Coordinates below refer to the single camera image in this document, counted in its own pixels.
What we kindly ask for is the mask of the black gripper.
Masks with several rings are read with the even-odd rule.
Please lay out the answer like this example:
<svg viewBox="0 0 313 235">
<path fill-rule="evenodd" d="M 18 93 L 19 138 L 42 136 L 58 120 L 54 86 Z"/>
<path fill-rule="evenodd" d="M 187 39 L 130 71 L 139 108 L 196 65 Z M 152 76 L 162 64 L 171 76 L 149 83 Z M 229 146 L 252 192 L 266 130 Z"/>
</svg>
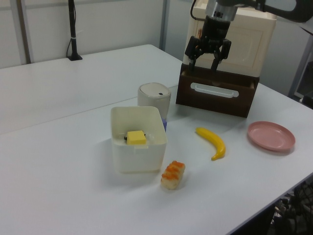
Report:
<svg viewBox="0 0 313 235">
<path fill-rule="evenodd" d="M 190 61 L 188 65 L 190 71 L 194 71 L 196 60 L 204 53 L 214 55 L 212 71 L 216 71 L 221 61 L 228 58 L 231 41 L 226 39 L 226 35 L 229 26 L 229 21 L 206 16 L 200 39 L 191 36 L 185 50 L 185 55 Z"/>
</svg>

